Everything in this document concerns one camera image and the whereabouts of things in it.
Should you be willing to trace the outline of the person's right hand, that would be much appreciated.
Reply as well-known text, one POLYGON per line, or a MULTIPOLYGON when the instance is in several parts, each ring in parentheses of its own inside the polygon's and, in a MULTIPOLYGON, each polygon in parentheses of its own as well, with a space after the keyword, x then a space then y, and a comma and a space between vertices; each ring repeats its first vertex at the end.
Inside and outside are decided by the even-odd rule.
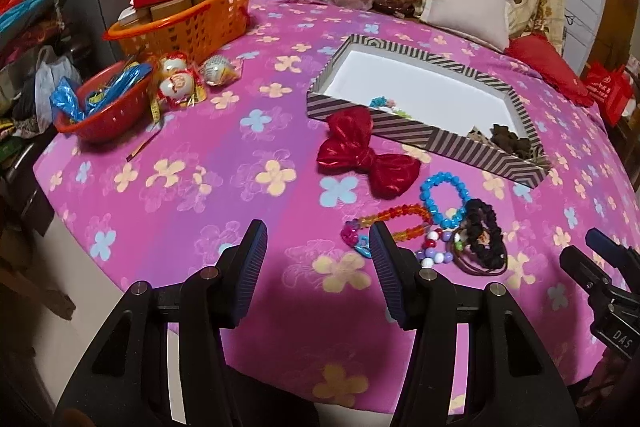
POLYGON ((627 360, 612 348, 605 348, 587 384, 579 394, 577 407, 586 409, 605 400, 620 400, 639 382, 639 352, 627 360))

